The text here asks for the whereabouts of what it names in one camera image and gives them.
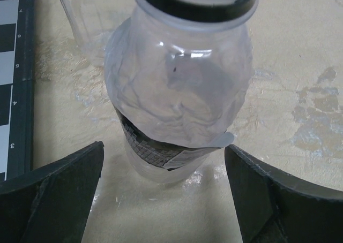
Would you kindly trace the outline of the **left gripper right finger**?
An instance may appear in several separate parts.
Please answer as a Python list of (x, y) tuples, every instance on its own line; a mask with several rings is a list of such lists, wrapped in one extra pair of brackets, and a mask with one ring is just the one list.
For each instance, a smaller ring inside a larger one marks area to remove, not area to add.
[(225, 165), (243, 242), (342, 242), (342, 192), (300, 179), (235, 145)]

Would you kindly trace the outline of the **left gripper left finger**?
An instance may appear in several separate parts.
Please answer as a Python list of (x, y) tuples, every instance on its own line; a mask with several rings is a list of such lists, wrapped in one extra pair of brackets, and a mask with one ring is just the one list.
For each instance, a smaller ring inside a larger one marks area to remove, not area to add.
[(1, 242), (81, 242), (104, 161), (94, 142), (1, 183)]

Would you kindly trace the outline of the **small clear plastic bottle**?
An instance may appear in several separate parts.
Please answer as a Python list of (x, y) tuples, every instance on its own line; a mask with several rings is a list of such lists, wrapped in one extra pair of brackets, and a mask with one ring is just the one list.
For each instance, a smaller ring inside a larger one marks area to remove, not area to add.
[(104, 75), (133, 168), (186, 179), (229, 146), (253, 76), (247, 21), (258, 0), (135, 0), (112, 34)]

